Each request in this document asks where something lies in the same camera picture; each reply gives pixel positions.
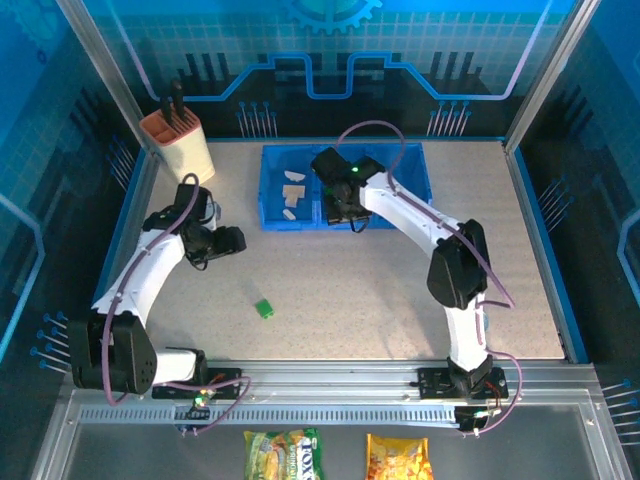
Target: green snack bag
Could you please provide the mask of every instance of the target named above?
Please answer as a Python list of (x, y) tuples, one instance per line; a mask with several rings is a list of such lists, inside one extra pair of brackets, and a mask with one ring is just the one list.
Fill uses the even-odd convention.
[(315, 428), (292, 432), (244, 432), (244, 480), (324, 480), (322, 444)]

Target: enclosure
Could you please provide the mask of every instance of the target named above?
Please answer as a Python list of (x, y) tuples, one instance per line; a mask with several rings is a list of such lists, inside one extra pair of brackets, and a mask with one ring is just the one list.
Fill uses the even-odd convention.
[[(367, 432), (429, 437), (436, 478), (637, 476), (639, 15), (630, 0), (0, 3), (0, 478), (239, 478), (243, 430), (298, 426), (319, 428), (331, 478), (365, 475)], [(215, 167), (202, 186), (218, 223), (247, 246), (203, 272), (181, 261), (149, 311), (154, 347), (252, 379), (187, 439), (188, 401), (110, 407), (74, 387), (64, 333), (174, 202), (171, 154), (140, 123), (175, 103), (173, 79)], [(178, 108), (162, 115), (178, 135)], [(479, 439), (452, 415), (487, 401), (414, 385), (453, 338), (430, 258), (381, 215), (359, 234), (327, 225), (311, 162), (367, 120), (406, 137), (409, 192), (482, 225), (515, 302), (488, 306), (484, 326), (523, 368), (496, 360), (508, 402), (522, 391)], [(401, 146), (378, 124), (337, 150), (388, 169)], [(294, 220), (287, 169), (305, 175)]]

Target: robotic arm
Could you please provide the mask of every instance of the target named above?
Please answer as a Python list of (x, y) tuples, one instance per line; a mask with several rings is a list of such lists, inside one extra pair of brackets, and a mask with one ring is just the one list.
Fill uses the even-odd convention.
[(314, 159), (312, 169), (325, 186), (329, 224), (348, 221), (356, 231), (354, 220), (366, 225), (372, 212), (377, 213), (431, 258), (427, 287), (447, 317), (450, 379), (462, 395), (481, 389), (493, 366), (492, 356), (486, 351), (481, 305), (487, 288), (486, 272), (462, 242), (443, 228), (446, 224), (458, 230), (488, 263), (480, 224), (475, 220), (462, 224), (400, 185), (393, 188), (384, 167), (368, 157), (351, 164), (329, 148)]
[[(156, 351), (145, 331), (151, 306), (173, 268), (186, 257), (198, 270), (209, 261), (246, 248), (237, 227), (218, 226), (220, 206), (211, 193), (200, 187), (196, 202), (184, 221), (155, 248), (149, 243), (167, 230), (185, 211), (194, 195), (194, 185), (178, 185), (173, 205), (145, 220), (136, 252), (113, 286), (91, 312), (69, 322), (69, 353), (73, 379), (80, 388), (102, 389), (101, 338), (105, 320), (115, 297), (119, 297), (109, 343), (109, 376), (113, 390), (142, 394), (152, 385), (196, 380), (204, 384), (207, 366), (204, 352), (167, 348)], [(140, 252), (146, 255), (119, 294), (129, 267)]]

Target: speckled work surface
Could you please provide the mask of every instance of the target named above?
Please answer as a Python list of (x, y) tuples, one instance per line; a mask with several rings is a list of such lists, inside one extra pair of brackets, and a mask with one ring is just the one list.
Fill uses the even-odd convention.
[[(398, 231), (262, 232), (257, 193), (262, 143), (214, 143), (204, 186), (238, 225), (247, 250), (197, 272), (182, 261), (147, 324), (153, 343), (204, 349), (210, 358), (445, 358), (442, 308), (426, 287), (428, 259)], [(489, 311), (492, 348), (522, 358), (562, 351), (499, 143), (425, 142), (434, 206), (484, 226), (492, 266), (517, 309)], [(149, 212), (172, 203), (160, 172)], [(263, 320), (254, 304), (269, 300)], [(495, 288), (489, 298), (498, 298)]]

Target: glass panel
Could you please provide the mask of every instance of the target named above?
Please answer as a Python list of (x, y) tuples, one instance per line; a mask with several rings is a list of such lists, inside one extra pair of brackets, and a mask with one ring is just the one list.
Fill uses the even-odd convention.
[(86, 4), (145, 113), (179, 78), (209, 137), (498, 137), (574, 1)]
[(66, 366), (43, 315), (87, 311), (139, 145), (55, 3), (0, 2), (0, 32), (0, 478), (17, 479)]
[(640, 382), (638, 18), (637, 1), (602, 0), (521, 146), (585, 347), (603, 386), (619, 385), (619, 408)]

